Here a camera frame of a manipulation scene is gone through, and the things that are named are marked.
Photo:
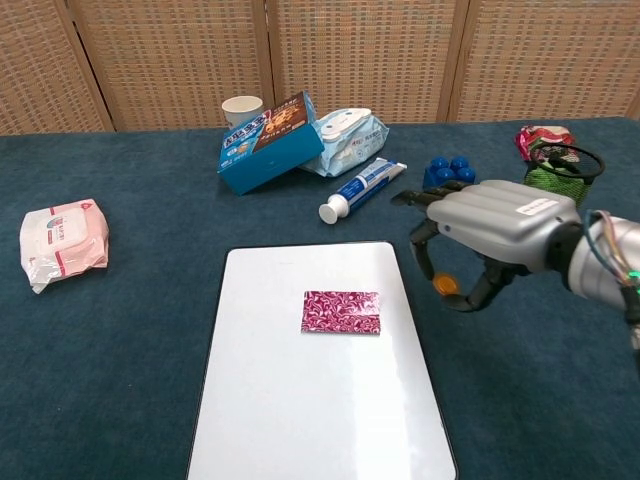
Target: paper cup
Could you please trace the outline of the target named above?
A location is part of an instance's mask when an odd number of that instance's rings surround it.
[[[222,110],[229,123],[229,128],[233,128],[257,117],[263,112],[264,108],[262,99],[243,95],[241,97],[232,97],[222,102]]]

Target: whiteboard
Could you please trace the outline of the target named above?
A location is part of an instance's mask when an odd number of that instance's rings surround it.
[[[307,290],[378,292],[380,335],[301,333]],[[189,480],[452,480],[393,247],[232,250]]]

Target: snack box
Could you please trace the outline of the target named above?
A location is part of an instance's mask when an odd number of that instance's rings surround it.
[[[218,173],[242,195],[318,156],[324,145],[306,92],[225,133]]]

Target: blue table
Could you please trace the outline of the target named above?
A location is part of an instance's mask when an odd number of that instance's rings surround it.
[[[585,207],[640,220],[639,124],[551,123],[608,163]],[[520,180],[521,125],[392,126],[382,155],[408,171],[334,226],[317,208],[347,178],[293,171],[236,197],[215,173],[220,130],[0,138],[0,478],[184,478],[225,252],[388,240],[459,478],[637,479],[640,380],[621,314],[553,273],[518,278],[480,313],[447,310],[408,248],[421,213],[389,205],[438,155]],[[24,214],[87,197],[111,229],[109,268],[33,294]],[[436,264],[470,286],[478,259],[434,243]]]

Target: white wet wipes pack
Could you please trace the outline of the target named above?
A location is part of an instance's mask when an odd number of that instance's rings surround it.
[[[92,199],[27,213],[20,228],[20,263],[33,291],[106,267],[108,235],[107,221]]]
[[[323,177],[337,177],[360,165],[387,140],[389,129],[368,108],[344,108],[318,120],[324,151],[301,168]]]

